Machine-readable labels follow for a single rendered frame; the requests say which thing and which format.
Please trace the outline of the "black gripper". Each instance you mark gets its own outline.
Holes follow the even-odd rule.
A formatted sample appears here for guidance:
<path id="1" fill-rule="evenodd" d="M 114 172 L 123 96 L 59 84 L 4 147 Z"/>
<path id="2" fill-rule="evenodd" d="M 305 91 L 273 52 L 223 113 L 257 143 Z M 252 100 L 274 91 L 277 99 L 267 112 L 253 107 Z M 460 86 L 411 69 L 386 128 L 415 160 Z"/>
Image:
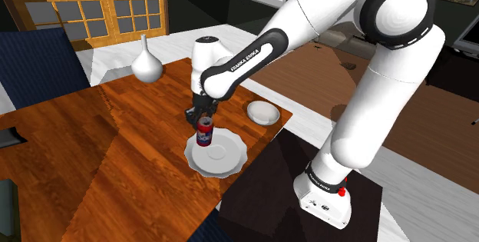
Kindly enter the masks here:
<path id="1" fill-rule="evenodd" d="M 216 113 L 218 101 L 207 94 L 193 93 L 193 107 L 184 111 L 186 120 L 192 126 L 197 125 L 197 121 L 202 114 L 213 118 Z"/>

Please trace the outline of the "red and blue can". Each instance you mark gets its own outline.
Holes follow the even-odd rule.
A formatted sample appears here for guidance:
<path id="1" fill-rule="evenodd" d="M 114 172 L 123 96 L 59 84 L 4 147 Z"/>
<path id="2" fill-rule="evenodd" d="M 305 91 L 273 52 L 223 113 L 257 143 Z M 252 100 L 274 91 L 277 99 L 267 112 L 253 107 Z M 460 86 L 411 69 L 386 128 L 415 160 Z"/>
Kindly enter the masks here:
<path id="1" fill-rule="evenodd" d="M 201 117 L 197 121 L 197 144 L 201 147 L 209 146 L 213 137 L 213 119 Z"/>

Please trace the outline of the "white scalloped plate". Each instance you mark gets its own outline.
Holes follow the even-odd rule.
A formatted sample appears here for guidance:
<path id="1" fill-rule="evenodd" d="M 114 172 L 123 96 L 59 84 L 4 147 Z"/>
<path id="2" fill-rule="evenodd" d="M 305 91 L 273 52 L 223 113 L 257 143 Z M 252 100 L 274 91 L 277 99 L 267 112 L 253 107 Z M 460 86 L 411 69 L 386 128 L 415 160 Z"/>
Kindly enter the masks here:
<path id="1" fill-rule="evenodd" d="M 214 128 L 212 142 L 206 147 L 197 144 L 194 134 L 187 140 L 184 155 L 189 167 L 203 177 L 217 178 L 239 173 L 248 159 L 241 137 L 225 128 Z"/>

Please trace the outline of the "small white bowl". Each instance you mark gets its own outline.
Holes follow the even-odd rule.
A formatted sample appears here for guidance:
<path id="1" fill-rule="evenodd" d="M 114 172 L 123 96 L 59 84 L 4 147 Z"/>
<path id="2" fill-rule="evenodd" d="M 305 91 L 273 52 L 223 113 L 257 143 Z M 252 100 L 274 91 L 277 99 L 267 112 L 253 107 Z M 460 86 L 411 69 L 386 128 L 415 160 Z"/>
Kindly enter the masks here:
<path id="1" fill-rule="evenodd" d="M 275 124 L 280 118 L 276 106 L 266 101 L 253 101 L 247 106 L 248 117 L 260 125 Z"/>

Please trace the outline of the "white vase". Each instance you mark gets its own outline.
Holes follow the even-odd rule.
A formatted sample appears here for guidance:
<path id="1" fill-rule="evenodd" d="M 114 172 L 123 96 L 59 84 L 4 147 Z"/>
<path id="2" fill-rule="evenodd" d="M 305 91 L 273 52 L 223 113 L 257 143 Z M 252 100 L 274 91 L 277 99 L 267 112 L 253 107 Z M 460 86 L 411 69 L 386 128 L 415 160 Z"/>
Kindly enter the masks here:
<path id="1" fill-rule="evenodd" d="M 147 37 L 141 35 L 141 53 L 134 59 L 131 69 L 135 77 L 144 83 L 157 81 L 163 73 L 163 64 L 149 52 Z"/>

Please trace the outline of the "wooden table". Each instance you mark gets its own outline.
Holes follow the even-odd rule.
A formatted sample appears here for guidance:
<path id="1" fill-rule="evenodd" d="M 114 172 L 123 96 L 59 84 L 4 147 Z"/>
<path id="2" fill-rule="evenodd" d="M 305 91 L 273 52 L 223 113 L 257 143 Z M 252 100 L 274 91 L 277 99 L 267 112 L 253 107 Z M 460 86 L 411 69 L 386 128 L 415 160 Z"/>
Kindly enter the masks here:
<path id="1" fill-rule="evenodd" d="M 18 187 L 21 242 L 187 242 L 236 180 L 185 157 L 191 60 L 0 114 L 25 139 L 0 149 Z"/>

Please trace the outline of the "dark robot stand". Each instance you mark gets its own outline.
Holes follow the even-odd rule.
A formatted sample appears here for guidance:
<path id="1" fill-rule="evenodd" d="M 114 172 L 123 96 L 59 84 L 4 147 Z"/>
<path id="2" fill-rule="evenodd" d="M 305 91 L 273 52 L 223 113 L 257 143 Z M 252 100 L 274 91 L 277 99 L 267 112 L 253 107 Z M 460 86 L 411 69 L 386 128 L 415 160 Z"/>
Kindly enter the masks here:
<path id="1" fill-rule="evenodd" d="M 293 180 L 318 149 L 283 129 L 224 193 L 218 224 L 233 242 L 377 242 L 382 187 L 347 177 L 352 216 L 339 230 L 299 206 Z"/>

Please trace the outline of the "dark blue chair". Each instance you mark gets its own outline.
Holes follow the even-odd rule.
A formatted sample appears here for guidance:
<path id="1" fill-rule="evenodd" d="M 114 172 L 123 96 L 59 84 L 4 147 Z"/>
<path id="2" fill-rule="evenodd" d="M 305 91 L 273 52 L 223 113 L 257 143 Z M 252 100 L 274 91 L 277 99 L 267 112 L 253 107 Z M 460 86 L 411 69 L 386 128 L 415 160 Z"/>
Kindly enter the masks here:
<path id="1" fill-rule="evenodd" d="M 187 242 L 230 242 L 229 237 L 217 223 L 219 211 L 214 208 Z"/>
<path id="2" fill-rule="evenodd" d="M 90 87 L 62 28 L 0 32 L 0 83 L 17 109 Z"/>

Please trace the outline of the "wooden door with glass panes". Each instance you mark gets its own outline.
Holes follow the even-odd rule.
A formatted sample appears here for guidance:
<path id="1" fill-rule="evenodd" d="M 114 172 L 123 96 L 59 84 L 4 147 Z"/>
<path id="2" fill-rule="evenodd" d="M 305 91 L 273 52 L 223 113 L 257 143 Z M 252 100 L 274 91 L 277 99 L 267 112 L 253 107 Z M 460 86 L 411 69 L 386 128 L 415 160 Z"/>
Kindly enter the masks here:
<path id="1" fill-rule="evenodd" d="M 167 0 L 4 0 L 21 31 L 63 28 L 74 50 L 168 35 Z"/>

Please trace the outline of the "grey screen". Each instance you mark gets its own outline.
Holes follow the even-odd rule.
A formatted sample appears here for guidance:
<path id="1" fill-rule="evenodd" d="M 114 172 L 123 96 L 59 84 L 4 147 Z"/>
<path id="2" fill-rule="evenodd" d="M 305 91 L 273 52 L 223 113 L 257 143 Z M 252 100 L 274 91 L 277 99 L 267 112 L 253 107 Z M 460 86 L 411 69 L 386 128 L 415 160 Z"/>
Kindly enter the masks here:
<path id="1" fill-rule="evenodd" d="M 479 15 L 454 41 L 452 48 L 470 58 L 479 60 Z"/>

